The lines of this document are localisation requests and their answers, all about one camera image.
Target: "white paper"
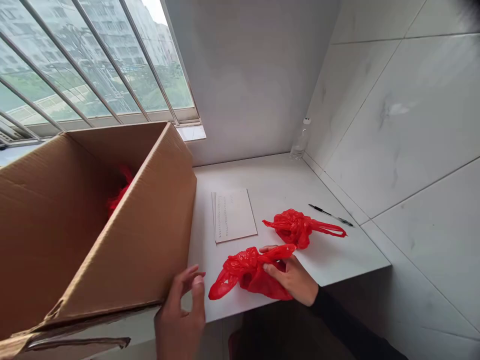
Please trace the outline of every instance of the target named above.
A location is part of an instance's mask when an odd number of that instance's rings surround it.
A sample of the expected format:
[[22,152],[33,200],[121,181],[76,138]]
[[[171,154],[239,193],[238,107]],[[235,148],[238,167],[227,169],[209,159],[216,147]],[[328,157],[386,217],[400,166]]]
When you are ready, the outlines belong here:
[[216,243],[257,234],[249,193],[246,188],[212,192],[211,205]]

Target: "open cardboard box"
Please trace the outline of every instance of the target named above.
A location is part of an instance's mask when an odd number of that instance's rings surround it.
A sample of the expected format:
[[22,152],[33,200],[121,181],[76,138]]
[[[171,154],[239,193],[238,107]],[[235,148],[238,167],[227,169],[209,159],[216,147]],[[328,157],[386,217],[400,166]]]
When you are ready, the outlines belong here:
[[[108,218],[120,165],[136,175]],[[0,169],[0,359],[41,332],[161,303],[187,265],[196,183],[169,122],[61,133]]]

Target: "white countertop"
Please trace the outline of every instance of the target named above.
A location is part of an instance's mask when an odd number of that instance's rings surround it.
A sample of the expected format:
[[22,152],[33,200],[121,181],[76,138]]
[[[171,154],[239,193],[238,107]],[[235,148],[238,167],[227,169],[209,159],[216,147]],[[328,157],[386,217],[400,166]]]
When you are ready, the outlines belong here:
[[[188,263],[199,264],[205,276],[206,321],[238,314],[274,302],[262,294],[250,293],[236,285],[219,300],[208,299],[228,255],[249,247],[284,244],[275,230],[262,220],[273,221],[275,214],[290,208],[320,222],[342,226],[347,237],[341,238],[314,231],[310,245],[295,251],[305,269],[321,286],[340,282],[389,266],[389,261],[368,238],[329,189],[303,160],[290,160],[289,154],[201,166],[197,177],[195,205]],[[247,188],[258,235],[216,243],[213,230],[211,192]],[[355,227],[341,224],[308,204],[350,221]]]

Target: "black pen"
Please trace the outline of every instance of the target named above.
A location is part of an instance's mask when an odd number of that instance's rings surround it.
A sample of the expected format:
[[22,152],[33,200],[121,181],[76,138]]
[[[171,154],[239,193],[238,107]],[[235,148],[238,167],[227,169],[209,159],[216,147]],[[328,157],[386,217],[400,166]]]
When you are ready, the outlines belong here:
[[341,223],[347,224],[348,226],[351,226],[352,228],[354,227],[354,225],[350,221],[347,221],[345,219],[342,219],[341,217],[337,217],[335,215],[332,215],[331,213],[326,212],[325,210],[322,210],[321,208],[319,208],[315,205],[312,205],[312,204],[308,204],[308,205],[310,205],[312,208],[314,208],[315,210],[318,210],[321,213],[327,214],[328,216],[331,216],[332,218],[337,219]]

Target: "hand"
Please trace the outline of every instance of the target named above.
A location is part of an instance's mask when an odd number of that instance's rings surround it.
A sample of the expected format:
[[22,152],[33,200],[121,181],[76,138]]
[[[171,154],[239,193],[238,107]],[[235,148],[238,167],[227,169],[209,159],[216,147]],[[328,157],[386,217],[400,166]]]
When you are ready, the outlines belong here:
[[[264,246],[260,249],[260,252],[266,253],[276,246]],[[319,292],[318,284],[304,269],[295,255],[284,259],[283,262],[286,265],[285,272],[278,270],[272,264],[263,264],[263,269],[272,278],[276,279],[295,300],[308,307],[312,306]]]
[[[161,360],[193,360],[205,327],[204,272],[194,265],[173,279],[165,304],[155,315],[156,357]],[[191,289],[190,313],[182,310],[180,300]]]

